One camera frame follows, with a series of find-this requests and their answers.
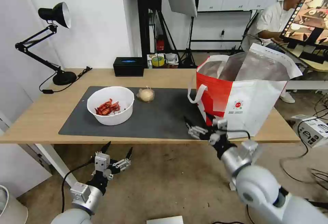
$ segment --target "monitor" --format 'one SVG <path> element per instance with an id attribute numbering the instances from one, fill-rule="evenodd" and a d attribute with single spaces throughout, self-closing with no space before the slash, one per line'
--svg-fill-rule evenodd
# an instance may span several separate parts
<path id="1" fill-rule="evenodd" d="M 295 45 L 328 49 L 328 0 L 301 0 L 281 38 Z"/>

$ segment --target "garlic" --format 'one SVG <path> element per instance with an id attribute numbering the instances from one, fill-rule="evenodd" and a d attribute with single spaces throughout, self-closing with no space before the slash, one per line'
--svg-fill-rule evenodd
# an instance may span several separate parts
<path id="1" fill-rule="evenodd" d="M 146 89 L 139 89 L 139 92 L 137 93 L 137 98 L 144 102 L 151 102 L 155 98 L 155 92 L 148 86 L 146 86 Z"/>

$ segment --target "black tissue box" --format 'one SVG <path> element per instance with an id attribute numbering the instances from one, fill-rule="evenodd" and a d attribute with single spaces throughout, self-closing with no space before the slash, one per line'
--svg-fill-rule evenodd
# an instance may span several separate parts
<path id="1" fill-rule="evenodd" d="M 113 64 L 115 76 L 143 76 L 142 57 L 116 57 Z"/>

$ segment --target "lamp base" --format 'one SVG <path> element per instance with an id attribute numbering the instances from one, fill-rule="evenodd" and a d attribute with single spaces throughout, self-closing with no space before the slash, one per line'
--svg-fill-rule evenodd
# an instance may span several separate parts
<path id="1" fill-rule="evenodd" d="M 55 85 L 67 85 L 76 81 L 76 74 L 73 72 L 57 72 L 52 81 Z"/>

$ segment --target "man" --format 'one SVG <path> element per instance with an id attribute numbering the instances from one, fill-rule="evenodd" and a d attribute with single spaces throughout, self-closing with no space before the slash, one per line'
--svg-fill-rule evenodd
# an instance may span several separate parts
<path id="1" fill-rule="evenodd" d="M 263 42 L 263 45 L 273 50 L 279 50 L 279 47 L 271 41 L 272 38 L 281 41 L 279 38 L 282 30 L 285 28 L 294 9 L 301 0 L 284 0 L 276 2 L 270 7 L 264 9 L 256 21 L 250 27 L 248 34 L 258 37 Z M 248 51 L 253 43 L 260 43 L 259 40 L 245 37 L 242 47 L 244 51 Z M 284 90 L 280 98 L 287 103 L 294 103 L 293 97 Z"/>

